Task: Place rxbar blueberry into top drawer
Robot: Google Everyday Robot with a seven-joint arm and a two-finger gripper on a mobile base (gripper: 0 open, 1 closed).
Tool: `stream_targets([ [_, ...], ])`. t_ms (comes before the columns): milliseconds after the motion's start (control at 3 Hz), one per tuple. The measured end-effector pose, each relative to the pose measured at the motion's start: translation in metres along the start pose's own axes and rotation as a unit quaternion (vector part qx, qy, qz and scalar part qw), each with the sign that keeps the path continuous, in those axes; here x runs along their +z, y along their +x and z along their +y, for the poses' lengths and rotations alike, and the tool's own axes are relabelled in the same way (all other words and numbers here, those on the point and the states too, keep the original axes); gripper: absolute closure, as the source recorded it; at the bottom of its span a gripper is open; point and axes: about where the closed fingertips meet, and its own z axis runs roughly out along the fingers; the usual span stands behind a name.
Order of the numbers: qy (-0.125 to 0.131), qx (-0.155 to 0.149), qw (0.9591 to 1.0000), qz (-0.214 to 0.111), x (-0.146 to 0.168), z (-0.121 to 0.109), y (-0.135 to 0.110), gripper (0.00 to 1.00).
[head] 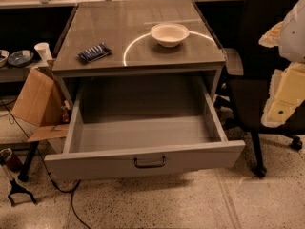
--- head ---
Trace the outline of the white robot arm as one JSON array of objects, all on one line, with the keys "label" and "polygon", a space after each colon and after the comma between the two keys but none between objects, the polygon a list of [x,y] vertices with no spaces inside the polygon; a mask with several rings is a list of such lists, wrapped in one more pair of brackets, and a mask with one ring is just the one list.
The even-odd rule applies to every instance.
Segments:
[{"label": "white robot arm", "polygon": [[271,27],[258,43],[278,47],[290,65],[275,70],[261,123],[270,128],[283,125],[305,100],[305,0],[298,0],[284,20]]}]

